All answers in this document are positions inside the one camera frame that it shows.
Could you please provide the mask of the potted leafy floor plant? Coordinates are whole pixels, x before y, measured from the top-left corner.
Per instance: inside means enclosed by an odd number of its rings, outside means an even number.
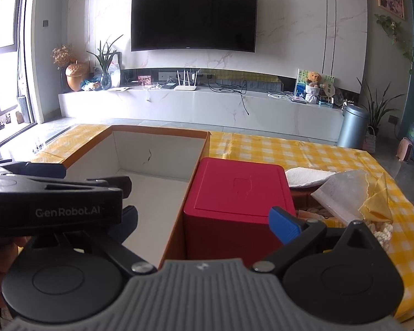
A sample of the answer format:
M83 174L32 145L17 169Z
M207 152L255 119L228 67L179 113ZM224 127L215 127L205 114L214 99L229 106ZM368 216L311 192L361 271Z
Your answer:
M360 91L367 94L367 104L363 105L369 113L369 122L367 124L367 132L363 141L363 149L370 154L375 154L376 151L376 140L377 134L382 118L392 112L396 111L396 108L390 108L389 104L400 97L403 97L404 94L398 94L394 97L388 97L388 90L390 84L386 86L384 92L381 96L378 95L378 90L375 90L372 93L367 81L363 79L357 79L357 82L360 85Z

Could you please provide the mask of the framed wall picture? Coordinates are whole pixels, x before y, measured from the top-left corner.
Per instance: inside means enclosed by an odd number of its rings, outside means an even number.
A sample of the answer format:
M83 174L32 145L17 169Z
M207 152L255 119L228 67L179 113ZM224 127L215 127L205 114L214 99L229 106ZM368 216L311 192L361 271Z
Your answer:
M378 6L405 20L404 0L378 0Z

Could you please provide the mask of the small pink photo card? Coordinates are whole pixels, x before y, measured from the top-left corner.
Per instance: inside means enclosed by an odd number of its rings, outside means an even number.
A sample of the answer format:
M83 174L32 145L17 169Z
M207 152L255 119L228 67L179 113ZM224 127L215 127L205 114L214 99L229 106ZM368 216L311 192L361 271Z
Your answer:
M152 77L150 75L138 76L137 80L141 86L148 86L152 84Z

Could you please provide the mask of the clear plastic bag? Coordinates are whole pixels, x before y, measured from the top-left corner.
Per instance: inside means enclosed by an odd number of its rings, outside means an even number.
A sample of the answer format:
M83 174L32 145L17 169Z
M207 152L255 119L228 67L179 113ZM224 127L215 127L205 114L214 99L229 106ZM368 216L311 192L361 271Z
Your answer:
M342 222L344 226L355 220L365 222L379 244L386 250L390 246L393 222L375 223L365 221L358 211L366 196L366 174L367 172L363 170L337 173L314 191L312 198Z

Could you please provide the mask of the yellow cloth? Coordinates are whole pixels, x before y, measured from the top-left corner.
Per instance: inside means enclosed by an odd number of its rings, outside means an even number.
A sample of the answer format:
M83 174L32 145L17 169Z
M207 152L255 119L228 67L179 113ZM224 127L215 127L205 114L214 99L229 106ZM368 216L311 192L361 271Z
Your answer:
M388 183L385 173L378 178L367 173L366 196L359 212L365 221L375 223L392 223L393 214L388 204Z

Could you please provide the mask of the hanging green vine plant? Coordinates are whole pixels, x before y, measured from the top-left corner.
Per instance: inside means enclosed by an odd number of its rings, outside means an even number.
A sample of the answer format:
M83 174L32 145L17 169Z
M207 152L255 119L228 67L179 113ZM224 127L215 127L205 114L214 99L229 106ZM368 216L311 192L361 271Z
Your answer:
M376 23L380 25L385 34L392 40L392 44L398 48L404 58L410 61L410 74L414 75L414 53L409 42L405 39L401 22L396 22L392 17L384 14L374 14Z

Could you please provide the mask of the white wifi router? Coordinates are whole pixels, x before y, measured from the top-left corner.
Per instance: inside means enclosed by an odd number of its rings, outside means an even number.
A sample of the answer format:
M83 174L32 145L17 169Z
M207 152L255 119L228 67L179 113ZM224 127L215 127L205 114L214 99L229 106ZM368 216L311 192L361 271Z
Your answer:
M195 91L197 89L198 73L190 74L187 70L177 71L177 85L174 90Z

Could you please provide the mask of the pink small stool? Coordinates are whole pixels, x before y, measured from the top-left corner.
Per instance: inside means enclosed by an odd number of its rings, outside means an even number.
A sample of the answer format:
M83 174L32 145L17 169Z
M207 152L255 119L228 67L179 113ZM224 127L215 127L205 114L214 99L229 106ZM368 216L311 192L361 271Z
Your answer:
M396 151L396 157L400 162L407 162L411 158L413 144L410 139L404 137L400 140Z

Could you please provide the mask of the white marble tv console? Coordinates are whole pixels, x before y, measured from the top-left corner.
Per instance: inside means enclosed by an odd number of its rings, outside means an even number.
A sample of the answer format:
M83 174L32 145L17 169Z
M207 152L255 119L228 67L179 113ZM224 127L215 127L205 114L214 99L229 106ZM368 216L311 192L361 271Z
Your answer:
M337 141L343 123L339 109L305 105L262 92L214 92L133 87L80 91L58 96L64 117L186 122Z

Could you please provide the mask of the dried flower bouquet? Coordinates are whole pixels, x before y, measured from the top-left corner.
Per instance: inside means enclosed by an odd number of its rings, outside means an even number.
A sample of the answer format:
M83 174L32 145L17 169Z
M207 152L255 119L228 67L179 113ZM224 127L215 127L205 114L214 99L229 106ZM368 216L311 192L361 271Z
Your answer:
M52 50L51 57L54 60L54 64L58 70L67 67L72 61L74 61L74 55L71 47L68 45L61 45Z

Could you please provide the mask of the acorn-shaped orange jar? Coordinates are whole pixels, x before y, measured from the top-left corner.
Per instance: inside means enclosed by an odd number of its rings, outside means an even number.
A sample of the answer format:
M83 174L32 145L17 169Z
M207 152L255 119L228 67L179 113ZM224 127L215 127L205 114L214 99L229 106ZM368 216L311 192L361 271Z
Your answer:
M65 69L68 86L75 92L81 89L81 83L89 76L89 63L78 62L69 64Z

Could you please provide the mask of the yellow checkered tablecloth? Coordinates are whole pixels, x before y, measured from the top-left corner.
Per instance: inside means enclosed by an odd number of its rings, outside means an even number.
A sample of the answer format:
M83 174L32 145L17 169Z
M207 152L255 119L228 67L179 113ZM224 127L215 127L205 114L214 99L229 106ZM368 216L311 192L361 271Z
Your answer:
M156 132L207 140L204 156L221 159L255 161L278 164L286 169L310 167L320 170L345 172L364 170L375 177L385 173L369 153L321 143L147 126L78 125L65 135L44 146L35 161L63 163L69 167L97 142L115 130L124 132ZM388 254L402 276L405 293L396 313L399 321L414 317L414 206L406 199L392 178L387 178L388 201L393 214L393 234Z

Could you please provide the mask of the white towel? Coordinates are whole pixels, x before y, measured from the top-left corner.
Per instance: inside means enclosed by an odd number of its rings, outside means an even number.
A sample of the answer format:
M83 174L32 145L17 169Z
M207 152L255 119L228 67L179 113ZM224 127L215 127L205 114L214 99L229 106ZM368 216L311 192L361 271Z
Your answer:
M335 172L305 167L295 167L286 171L290 188L311 188L324 184Z

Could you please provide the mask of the grey metal trash can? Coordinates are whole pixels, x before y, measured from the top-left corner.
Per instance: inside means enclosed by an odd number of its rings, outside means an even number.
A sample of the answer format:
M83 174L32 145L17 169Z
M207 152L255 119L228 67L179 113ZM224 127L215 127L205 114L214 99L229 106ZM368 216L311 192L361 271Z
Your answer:
M343 109L343 124L337 145L340 147L361 150L369 125L369 112L356 105L346 105Z

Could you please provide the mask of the orange-rimmed white cardboard box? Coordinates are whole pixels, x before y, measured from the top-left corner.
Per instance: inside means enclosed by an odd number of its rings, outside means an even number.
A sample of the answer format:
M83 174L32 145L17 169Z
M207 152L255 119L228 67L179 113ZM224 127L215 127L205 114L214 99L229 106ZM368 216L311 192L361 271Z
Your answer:
M124 241L156 267L187 257L183 207L209 132L123 125L78 125L44 146L34 162L63 164L70 180L128 176L124 205L138 211L136 230Z

